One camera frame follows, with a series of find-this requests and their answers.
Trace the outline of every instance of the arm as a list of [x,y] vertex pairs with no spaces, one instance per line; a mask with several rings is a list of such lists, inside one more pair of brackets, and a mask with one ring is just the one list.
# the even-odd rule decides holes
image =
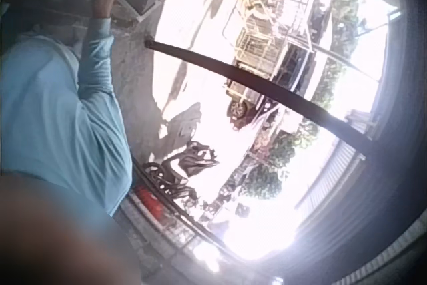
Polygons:
[[78,96],[85,111],[85,123],[89,124],[91,132],[85,144],[91,146],[89,153],[103,172],[101,184],[93,183],[104,195],[110,214],[115,211],[131,183],[131,155],[111,78],[113,36],[109,16],[113,2],[93,0],[93,18],[83,42],[77,74]]

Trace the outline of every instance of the concrete ground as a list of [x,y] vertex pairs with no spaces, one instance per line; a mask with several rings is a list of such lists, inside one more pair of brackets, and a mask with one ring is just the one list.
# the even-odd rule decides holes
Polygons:
[[[182,13],[182,6],[185,7],[188,0],[180,1],[170,0],[163,7],[157,22],[156,40],[232,63],[235,40],[226,39],[223,29],[236,0],[209,0],[210,5],[204,13],[191,8]],[[194,8],[197,1],[202,2],[192,0],[191,7]],[[176,13],[179,11],[178,27]],[[232,29],[240,30],[240,26],[233,25]],[[189,33],[179,38],[182,30],[189,30]],[[225,78],[162,53],[147,53],[144,49],[142,55],[138,54],[141,51],[139,41],[135,40],[133,47],[137,60],[134,64],[140,66],[133,69],[134,76],[127,75],[126,62],[124,66],[115,66],[115,75],[120,72],[120,83],[128,79],[116,88],[132,152],[141,159],[151,155],[151,160],[161,161],[182,148],[191,137],[210,145],[216,150],[220,164],[193,177],[190,185],[205,200],[213,201],[252,145],[261,124],[234,131],[226,115],[230,98],[224,90]],[[140,72],[142,68],[145,68],[145,75]],[[147,88],[150,81],[152,88]]]

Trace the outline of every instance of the shirt sleeve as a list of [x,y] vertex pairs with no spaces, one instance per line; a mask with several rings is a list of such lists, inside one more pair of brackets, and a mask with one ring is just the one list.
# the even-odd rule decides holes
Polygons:
[[90,124],[91,141],[96,144],[93,157],[99,161],[108,174],[104,182],[106,194],[123,191],[116,204],[110,202],[108,212],[112,213],[124,198],[131,184],[131,155],[126,140],[123,118],[113,92],[111,78],[110,19],[92,19],[81,53],[78,78],[78,95],[85,110],[85,119]]

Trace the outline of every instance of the pole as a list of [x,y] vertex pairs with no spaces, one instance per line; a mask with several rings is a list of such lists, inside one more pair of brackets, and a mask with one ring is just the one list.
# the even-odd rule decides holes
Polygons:
[[365,156],[368,157],[368,155],[372,154],[373,143],[363,134],[343,121],[330,115],[326,110],[316,104],[305,100],[304,98],[280,87],[279,85],[276,85],[275,83],[272,83],[271,81],[268,81],[267,79],[210,57],[206,57],[186,49],[166,45],[164,43],[148,40],[145,42],[145,46],[152,50],[160,51],[167,55],[182,59],[188,63],[198,65],[274,99],[319,126],[326,128],[335,136],[362,152]]
[[[307,44],[307,41],[301,37],[298,36],[293,36],[293,35],[288,35],[287,36],[288,39],[295,39],[296,41],[301,41],[302,43]],[[365,71],[361,70],[359,67],[357,67],[356,65],[354,65],[351,61],[349,61],[348,59],[342,57],[341,55],[338,55],[337,53],[334,53],[333,51],[327,50],[321,46],[319,46],[316,43],[312,43],[312,47],[314,50],[323,53],[324,55],[327,55],[328,58],[333,59],[334,61],[337,61],[339,63],[342,63],[343,65],[345,65],[346,67],[349,67],[353,70],[358,71],[359,73],[363,74],[365,77],[375,81],[378,83],[377,79],[374,79],[371,75],[369,75],[368,73],[366,73]]]

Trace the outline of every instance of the wheel rim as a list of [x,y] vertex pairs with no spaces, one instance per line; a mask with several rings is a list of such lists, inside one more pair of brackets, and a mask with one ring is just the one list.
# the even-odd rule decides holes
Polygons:
[[234,117],[242,117],[245,114],[245,106],[242,103],[233,102],[230,111]]

